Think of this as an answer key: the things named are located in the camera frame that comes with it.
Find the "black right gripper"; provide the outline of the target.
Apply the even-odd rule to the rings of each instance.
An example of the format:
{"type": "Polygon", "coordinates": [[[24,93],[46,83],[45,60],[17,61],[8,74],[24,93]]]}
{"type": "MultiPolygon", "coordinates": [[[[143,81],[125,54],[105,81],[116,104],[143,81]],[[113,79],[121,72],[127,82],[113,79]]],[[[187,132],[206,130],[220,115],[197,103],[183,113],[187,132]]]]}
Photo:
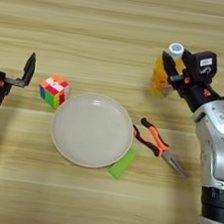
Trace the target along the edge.
{"type": "Polygon", "coordinates": [[[221,100],[222,97],[207,83],[196,82],[185,76],[185,69],[181,72],[176,69],[173,58],[166,51],[163,52],[163,67],[168,76],[168,83],[178,92],[178,95],[185,100],[191,112],[205,103],[221,100]]]}

